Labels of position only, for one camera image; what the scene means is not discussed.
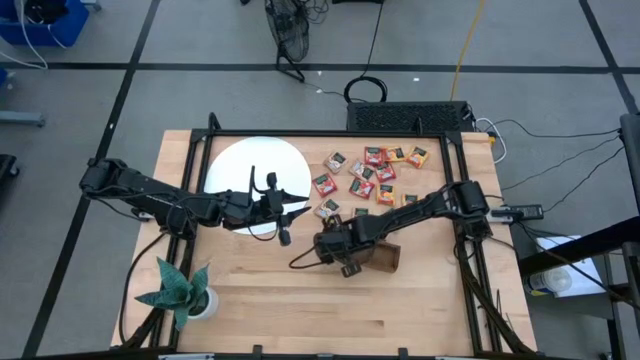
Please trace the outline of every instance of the white paper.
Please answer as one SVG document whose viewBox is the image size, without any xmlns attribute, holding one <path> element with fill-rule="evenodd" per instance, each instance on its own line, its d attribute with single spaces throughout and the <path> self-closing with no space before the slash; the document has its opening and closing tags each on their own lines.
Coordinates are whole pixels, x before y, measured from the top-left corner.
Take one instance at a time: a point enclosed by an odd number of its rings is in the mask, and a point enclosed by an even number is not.
<svg viewBox="0 0 640 360">
<path fill-rule="evenodd" d="M 575 239 L 579 239 L 579 238 L 580 238 L 579 235 L 575 235 L 572 237 L 556 236 L 556 237 L 538 238 L 537 240 L 538 240 L 538 244 L 540 244 L 541 247 L 543 247 L 546 250 L 553 251 L 554 247 L 569 241 L 573 241 Z M 596 266 L 594 265 L 593 260 L 591 260 L 591 258 L 578 261 L 573 265 L 575 265 L 578 269 L 584 271 L 585 273 L 589 274 L 594 279 L 602 282 L 602 280 L 600 279 L 600 275 L 596 270 Z M 596 285 L 593 281 L 584 277 L 582 274 L 577 272 L 571 266 L 564 265 L 562 266 L 562 268 L 567 270 L 567 272 L 571 276 L 572 284 L 569 290 L 555 293 L 555 297 L 560 298 L 560 297 L 577 296 L 577 295 L 598 294 L 598 293 L 604 292 L 604 290 L 600 286 Z"/>
</svg>

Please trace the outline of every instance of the white paper circle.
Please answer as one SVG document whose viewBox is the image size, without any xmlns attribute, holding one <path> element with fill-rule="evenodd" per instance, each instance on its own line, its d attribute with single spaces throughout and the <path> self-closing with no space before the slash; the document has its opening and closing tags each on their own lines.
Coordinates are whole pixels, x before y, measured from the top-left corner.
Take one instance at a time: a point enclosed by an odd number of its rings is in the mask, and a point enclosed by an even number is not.
<svg viewBox="0 0 640 360">
<path fill-rule="evenodd" d="M 304 156 L 288 142 L 264 136 L 238 141 L 220 153 L 209 168 L 204 191 L 207 193 L 229 189 L 249 191 L 252 165 L 256 167 L 256 187 L 259 190 L 267 189 L 267 174 L 275 172 L 278 177 L 278 190 L 285 190 L 291 195 L 309 197 L 311 171 Z M 253 200 L 260 200 L 260 194 L 254 191 Z M 302 209 L 305 205 L 306 202 L 285 204 L 284 213 Z M 255 235 L 267 234 L 275 229 L 275 223 L 251 227 Z M 250 235 L 246 228 L 234 231 Z"/>
</svg>

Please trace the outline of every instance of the wooden tabletop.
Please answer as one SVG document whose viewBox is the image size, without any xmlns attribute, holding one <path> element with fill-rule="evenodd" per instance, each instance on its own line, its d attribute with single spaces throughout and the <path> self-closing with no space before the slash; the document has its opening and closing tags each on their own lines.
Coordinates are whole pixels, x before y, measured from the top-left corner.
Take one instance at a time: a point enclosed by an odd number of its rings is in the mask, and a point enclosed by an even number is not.
<svg viewBox="0 0 640 360">
<path fill-rule="evenodd" d="M 189 136 L 189 131 L 165 132 L 154 178 L 179 186 Z M 215 137 L 210 160 L 241 139 Z M 397 145 L 405 151 L 412 145 L 425 148 L 431 155 L 421 169 L 394 163 L 398 178 L 389 183 L 396 187 L 397 206 L 401 194 L 424 196 L 445 182 L 437 140 L 282 139 L 304 155 L 312 177 L 328 171 L 322 163 L 332 150 L 353 161 L 362 157 L 364 146 Z M 470 178 L 481 183 L 485 194 L 500 195 L 487 135 L 465 133 L 463 139 Z M 201 158 L 202 150 L 199 151 L 196 164 Z M 451 155 L 455 169 L 455 153 L 451 151 Z M 195 190 L 197 172 L 196 166 L 191 191 Z M 389 209 L 377 205 L 375 196 L 367 201 L 350 194 L 353 176 L 347 169 L 333 178 L 340 190 L 329 197 L 340 204 L 343 218 L 349 218 L 354 207 L 367 207 L 373 214 Z M 488 201 L 493 205 L 500 203 L 498 199 Z M 315 208 L 319 202 L 320 197 L 312 188 L 309 205 Z M 342 277 L 337 264 L 307 270 L 288 268 L 291 259 L 311 247 L 313 235 L 321 229 L 320 219 L 309 211 L 290 228 L 292 244 L 281 247 L 277 239 L 264 243 L 222 228 L 199 227 L 191 273 L 210 264 L 209 285 L 219 294 L 220 307 L 211 318 L 187 324 L 178 350 L 248 353 L 253 345 L 260 344 L 265 353 L 280 354 L 394 355 L 399 347 L 406 347 L 411 355 L 472 355 L 462 280 L 452 254 L 454 236 L 450 220 L 424 221 L 391 234 L 387 241 L 402 247 L 396 273 L 364 268 L 361 274 L 348 279 Z M 511 243 L 507 226 L 492 225 L 492 229 L 494 237 Z M 135 254 L 157 234 L 155 222 L 143 224 Z M 167 237 L 152 248 L 133 273 L 125 314 L 127 336 L 151 310 L 133 297 L 158 290 L 160 279 L 155 258 L 166 256 L 168 242 Z M 513 250 L 489 240 L 483 246 L 494 300 L 499 289 L 505 318 L 523 342 L 535 349 Z M 317 259 L 308 256 L 303 261 Z M 484 348 L 489 349 L 486 321 L 481 311 L 478 314 Z M 169 321 L 167 316 L 163 344 L 168 342 Z M 116 333 L 114 344 L 119 343 Z"/>
</svg>

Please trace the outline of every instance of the fan base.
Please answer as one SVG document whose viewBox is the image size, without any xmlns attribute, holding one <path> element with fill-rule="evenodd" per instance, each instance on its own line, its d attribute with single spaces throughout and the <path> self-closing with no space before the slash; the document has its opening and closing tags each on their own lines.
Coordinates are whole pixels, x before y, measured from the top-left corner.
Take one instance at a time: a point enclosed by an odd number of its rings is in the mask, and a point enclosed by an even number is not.
<svg viewBox="0 0 640 360">
<path fill-rule="evenodd" d="M 280 64 L 280 58 L 284 58 L 285 60 L 287 60 L 289 65 L 291 65 L 291 67 L 293 68 L 293 71 L 295 71 L 297 74 L 292 73 L 290 70 L 284 69 L 282 67 L 282 64 Z M 296 63 L 291 61 L 291 58 L 289 57 L 289 55 L 287 55 L 287 52 L 282 49 L 282 46 L 278 46 L 278 55 L 276 57 L 276 70 L 280 71 L 281 73 L 283 73 L 283 74 L 285 74 L 287 76 L 290 76 L 290 77 L 298 80 L 301 83 L 304 82 L 305 78 L 304 78 L 304 75 L 302 74 L 302 72 L 300 72 L 300 68 L 298 67 L 298 65 Z"/>
</svg>

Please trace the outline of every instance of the yellow cable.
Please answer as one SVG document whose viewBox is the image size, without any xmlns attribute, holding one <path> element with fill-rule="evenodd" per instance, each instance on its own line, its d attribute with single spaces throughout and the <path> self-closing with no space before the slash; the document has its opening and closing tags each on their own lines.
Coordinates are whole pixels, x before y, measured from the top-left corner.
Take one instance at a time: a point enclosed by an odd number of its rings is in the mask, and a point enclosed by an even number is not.
<svg viewBox="0 0 640 360">
<path fill-rule="evenodd" d="M 453 86 L 451 87 L 451 97 L 449 101 L 453 101 L 453 97 L 456 95 L 456 86 L 458 85 L 458 74 L 460 74 L 460 66 L 462 65 L 462 59 L 464 59 L 464 54 L 467 52 L 467 48 L 471 43 L 471 38 L 473 37 L 473 32 L 476 30 L 476 24 L 478 23 L 478 19 L 480 19 L 480 15 L 482 15 L 482 10 L 484 9 L 485 0 L 480 0 L 480 4 L 478 4 L 478 9 L 476 10 L 476 17 L 473 18 L 473 22 L 471 23 L 471 29 L 469 29 L 469 34 L 467 35 L 467 40 L 464 42 L 464 46 L 462 47 L 462 52 L 460 52 L 460 58 L 458 59 L 458 65 L 456 66 L 456 75 L 453 78 Z"/>
</svg>

